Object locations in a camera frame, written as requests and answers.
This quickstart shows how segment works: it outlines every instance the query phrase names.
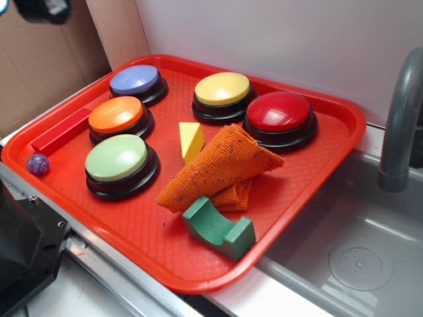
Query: sink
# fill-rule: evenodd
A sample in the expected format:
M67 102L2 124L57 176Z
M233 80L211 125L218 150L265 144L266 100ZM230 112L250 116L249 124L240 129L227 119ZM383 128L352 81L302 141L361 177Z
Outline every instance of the sink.
M334 316L421 316L423 172L392 194L378 166L354 150L256 267Z

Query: yellow triangular block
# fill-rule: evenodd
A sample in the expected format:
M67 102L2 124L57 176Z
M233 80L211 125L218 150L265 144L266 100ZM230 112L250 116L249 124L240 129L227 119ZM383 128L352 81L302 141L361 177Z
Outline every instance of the yellow triangular block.
M188 164L203 148L203 130L198 122L179 122L179 134L182 158Z

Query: orange towel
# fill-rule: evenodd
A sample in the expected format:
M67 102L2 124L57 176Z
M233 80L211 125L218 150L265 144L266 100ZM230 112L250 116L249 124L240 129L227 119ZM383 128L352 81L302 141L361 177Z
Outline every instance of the orange towel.
M220 211L234 210L234 205L242 205L245 210L250 182L244 181L283 164L283 158L259 146L238 125L225 126L166 186L157 203L174 213L182 212L203 195L220 204L238 199L232 207L231 203L216 207ZM222 190L226 191L220 193L221 197L214 197Z
M211 203L221 213L246 211L249 206L249 192L252 178L233 184L211 197Z

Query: faucet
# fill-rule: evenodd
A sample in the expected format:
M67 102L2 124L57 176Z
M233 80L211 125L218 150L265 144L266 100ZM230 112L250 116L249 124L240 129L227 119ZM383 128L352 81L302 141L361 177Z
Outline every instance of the faucet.
M408 168L423 167L423 47L403 63L386 124L377 183L387 192L406 188Z

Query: purple button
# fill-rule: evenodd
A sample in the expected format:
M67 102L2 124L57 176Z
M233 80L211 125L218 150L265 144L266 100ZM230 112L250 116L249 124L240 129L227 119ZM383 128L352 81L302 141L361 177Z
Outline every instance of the purple button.
M157 68L136 65L120 71L110 81L110 88L117 94L137 94L152 87L159 79Z

